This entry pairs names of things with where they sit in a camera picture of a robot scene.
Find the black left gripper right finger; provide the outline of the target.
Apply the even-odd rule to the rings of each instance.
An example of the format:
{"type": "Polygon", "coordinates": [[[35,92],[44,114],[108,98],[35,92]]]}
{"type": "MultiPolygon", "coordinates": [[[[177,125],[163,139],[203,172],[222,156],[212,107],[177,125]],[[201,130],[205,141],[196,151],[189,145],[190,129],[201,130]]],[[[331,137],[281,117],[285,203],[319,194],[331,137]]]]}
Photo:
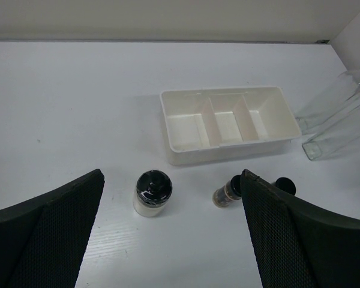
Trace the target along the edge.
{"type": "Polygon", "coordinates": [[[241,194],[263,287],[360,287],[360,220],[245,169],[241,194]]]}

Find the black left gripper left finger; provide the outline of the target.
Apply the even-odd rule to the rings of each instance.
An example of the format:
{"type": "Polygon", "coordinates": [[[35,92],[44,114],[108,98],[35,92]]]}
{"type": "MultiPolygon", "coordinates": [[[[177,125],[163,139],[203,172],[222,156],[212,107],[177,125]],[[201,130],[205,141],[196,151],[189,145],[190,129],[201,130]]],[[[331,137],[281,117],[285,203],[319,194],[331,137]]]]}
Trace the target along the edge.
{"type": "Polygon", "coordinates": [[[74,287],[104,188],[95,169],[0,210],[0,287],[74,287]]]}

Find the white powder jar black lid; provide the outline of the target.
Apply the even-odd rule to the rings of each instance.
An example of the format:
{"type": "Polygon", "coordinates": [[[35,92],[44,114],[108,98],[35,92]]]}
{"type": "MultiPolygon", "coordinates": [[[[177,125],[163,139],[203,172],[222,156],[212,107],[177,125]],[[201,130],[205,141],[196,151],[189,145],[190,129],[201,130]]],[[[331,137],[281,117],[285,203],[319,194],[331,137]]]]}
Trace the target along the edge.
{"type": "Polygon", "coordinates": [[[155,217],[164,209],[172,191],[172,181],[164,172],[147,171],[136,182],[133,208],[143,217],[155,217]]]}

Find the glass oil bottle gold spout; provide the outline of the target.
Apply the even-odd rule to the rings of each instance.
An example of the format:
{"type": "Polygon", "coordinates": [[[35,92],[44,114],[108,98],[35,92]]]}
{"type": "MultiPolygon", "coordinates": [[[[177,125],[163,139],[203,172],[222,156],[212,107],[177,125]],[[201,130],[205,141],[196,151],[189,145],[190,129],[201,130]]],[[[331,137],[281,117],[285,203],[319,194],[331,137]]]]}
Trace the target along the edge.
{"type": "Polygon", "coordinates": [[[301,133],[315,133],[359,98],[360,67],[341,73],[332,84],[295,113],[301,133]]]}

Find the spice jar black lid right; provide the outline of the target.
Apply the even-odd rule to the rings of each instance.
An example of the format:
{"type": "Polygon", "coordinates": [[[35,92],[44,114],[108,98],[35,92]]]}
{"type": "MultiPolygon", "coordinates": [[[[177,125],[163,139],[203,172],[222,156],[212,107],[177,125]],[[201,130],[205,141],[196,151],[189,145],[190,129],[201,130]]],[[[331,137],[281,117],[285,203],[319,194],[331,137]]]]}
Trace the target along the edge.
{"type": "Polygon", "coordinates": [[[278,178],[278,179],[274,182],[274,185],[275,185],[278,189],[280,189],[280,190],[282,190],[282,191],[284,191],[284,192],[287,192],[287,193],[289,193],[289,194],[291,194],[291,195],[293,195],[293,196],[296,195],[296,185],[295,185],[295,183],[294,183],[291,179],[289,179],[289,178],[287,178],[287,177],[280,177],[280,178],[278,178]]]}

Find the spice jar black lid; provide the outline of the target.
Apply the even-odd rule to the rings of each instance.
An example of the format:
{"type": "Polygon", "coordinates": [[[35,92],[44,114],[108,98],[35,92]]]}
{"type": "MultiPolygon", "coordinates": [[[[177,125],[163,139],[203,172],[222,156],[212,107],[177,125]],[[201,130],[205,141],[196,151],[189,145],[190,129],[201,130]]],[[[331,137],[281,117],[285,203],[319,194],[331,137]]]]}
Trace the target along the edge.
{"type": "Polygon", "coordinates": [[[242,198],[240,177],[240,175],[235,175],[231,180],[227,181],[224,186],[213,193],[212,200],[217,207],[228,207],[232,202],[242,198]]]}
{"type": "Polygon", "coordinates": [[[296,195],[296,185],[295,185],[295,183],[294,183],[291,179],[289,179],[289,178],[287,178],[287,177],[280,177],[280,178],[278,178],[278,179],[274,182],[274,185],[275,185],[278,189],[280,189],[280,190],[282,190],[282,191],[284,191],[284,192],[287,192],[287,193],[289,193],[289,194],[291,194],[291,195],[293,195],[293,196],[296,195]]]}

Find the spice jar black lid left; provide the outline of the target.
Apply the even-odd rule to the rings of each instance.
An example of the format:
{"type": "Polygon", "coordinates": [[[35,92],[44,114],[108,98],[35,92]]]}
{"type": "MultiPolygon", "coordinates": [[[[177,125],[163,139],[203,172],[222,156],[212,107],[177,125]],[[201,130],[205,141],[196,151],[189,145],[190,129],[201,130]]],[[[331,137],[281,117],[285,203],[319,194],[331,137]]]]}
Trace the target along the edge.
{"type": "Polygon", "coordinates": [[[212,200],[217,207],[228,207],[232,202],[242,198],[240,177],[240,175],[235,175],[231,180],[227,181],[224,186],[213,193],[212,200]]]}

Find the white three-compartment organizer tray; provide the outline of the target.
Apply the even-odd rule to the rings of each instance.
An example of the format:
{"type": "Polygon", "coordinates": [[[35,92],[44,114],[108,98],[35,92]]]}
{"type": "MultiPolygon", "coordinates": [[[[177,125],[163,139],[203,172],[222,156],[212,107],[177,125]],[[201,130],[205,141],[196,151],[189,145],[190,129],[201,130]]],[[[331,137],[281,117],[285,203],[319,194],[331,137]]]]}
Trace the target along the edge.
{"type": "Polygon", "coordinates": [[[165,91],[160,103],[174,166],[273,153],[301,136],[279,87],[165,91]]]}

